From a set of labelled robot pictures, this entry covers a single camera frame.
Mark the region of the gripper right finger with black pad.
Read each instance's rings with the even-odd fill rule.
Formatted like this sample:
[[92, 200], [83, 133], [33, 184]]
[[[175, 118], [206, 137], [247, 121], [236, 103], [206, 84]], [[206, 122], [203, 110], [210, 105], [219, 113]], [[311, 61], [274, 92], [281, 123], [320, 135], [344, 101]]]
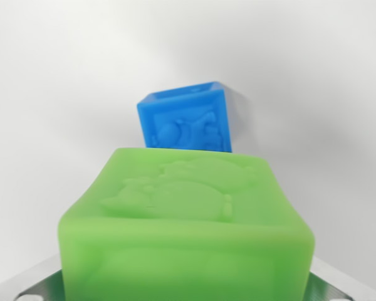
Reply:
[[314, 256], [306, 300], [376, 300], [376, 291]]

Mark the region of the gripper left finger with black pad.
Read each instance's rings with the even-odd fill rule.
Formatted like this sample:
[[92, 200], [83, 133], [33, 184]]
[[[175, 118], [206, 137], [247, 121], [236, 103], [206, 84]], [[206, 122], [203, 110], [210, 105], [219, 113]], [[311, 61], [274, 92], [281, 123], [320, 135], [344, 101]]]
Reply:
[[63, 300], [60, 256], [55, 255], [0, 284], [0, 300], [35, 295], [37, 300]]

